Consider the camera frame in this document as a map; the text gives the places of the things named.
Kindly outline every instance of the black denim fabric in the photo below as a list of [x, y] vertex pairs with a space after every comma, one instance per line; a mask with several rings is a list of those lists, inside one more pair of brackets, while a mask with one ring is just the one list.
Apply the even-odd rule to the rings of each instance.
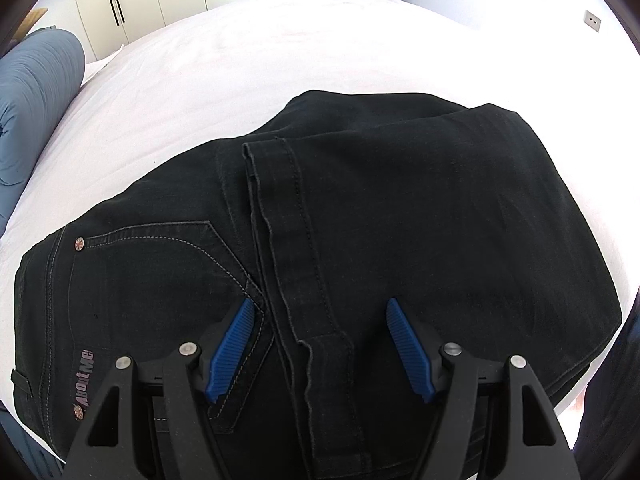
[[640, 294], [589, 382], [574, 455], [582, 480], [640, 476]]
[[517, 114], [311, 91], [25, 254], [18, 414], [64, 457], [81, 359], [90, 404], [119, 355], [162, 357], [249, 297], [254, 332], [209, 409], [232, 477], [404, 478], [440, 404], [411, 390], [385, 324], [393, 296], [477, 356], [524, 355], [555, 402], [620, 324], [596, 241]]

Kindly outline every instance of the wall plate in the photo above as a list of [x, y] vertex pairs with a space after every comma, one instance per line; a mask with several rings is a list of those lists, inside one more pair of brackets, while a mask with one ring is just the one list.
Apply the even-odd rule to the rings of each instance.
[[584, 22], [596, 32], [600, 31], [600, 18], [595, 14], [591, 14], [588, 10], [584, 13]]

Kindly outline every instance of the screw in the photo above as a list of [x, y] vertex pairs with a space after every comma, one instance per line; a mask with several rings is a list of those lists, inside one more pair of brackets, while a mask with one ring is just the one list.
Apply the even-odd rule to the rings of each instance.
[[131, 357], [123, 355], [116, 360], [116, 368], [118, 370], [124, 370], [131, 366]]
[[446, 343], [446, 345], [444, 345], [444, 353], [455, 357], [456, 355], [462, 354], [462, 348], [458, 343]]
[[521, 355], [512, 355], [510, 361], [516, 368], [524, 368], [527, 366], [527, 360]]
[[196, 343], [182, 343], [179, 351], [182, 355], [193, 355], [197, 349], [198, 345]]

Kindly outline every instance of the mattress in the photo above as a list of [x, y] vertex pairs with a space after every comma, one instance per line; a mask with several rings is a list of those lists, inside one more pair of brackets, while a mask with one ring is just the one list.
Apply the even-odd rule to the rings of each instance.
[[[249, 0], [125, 46], [68, 108], [0, 240], [0, 399], [15, 416], [14, 275], [22, 255], [172, 156], [249, 133], [309, 89], [428, 92], [517, 111], [587, 219], [624, 319], [640, 283], [640, 92], [620, 86], [618, 74], [639, 80], [640, 59], [630, 42], [616, 43], [613, 56], [606, 42], [594, 52], [547, 43], [486, 36], [399, 0]], [[602, 57], [598, 70], [585, 70], [593, 56]]]

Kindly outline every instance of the metal rivet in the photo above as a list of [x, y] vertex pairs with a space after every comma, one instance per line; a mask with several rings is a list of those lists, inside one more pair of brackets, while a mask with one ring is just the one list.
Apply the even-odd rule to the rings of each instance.
[[123, 355], [122, 357], [118, 357], [116, 360], [116, 368], [118, 370], [124, 370], [125, 368], [129, 368], [131, 366], [131, 357]]
[[458, 343], [447, 343], [444, 345], [444, 353], [455, 357], [462, 354], [462, 348]]
[[510, 361], [516, 368], [524, 368], [527, 366], [527, 360], [521, 355], [512, 355]]
[[182, 355], [193, 355], [196, 353], [197, 349], [198, 345], [196, 345], [196, 343], [182, 343], [180, 345], [180, 353]]

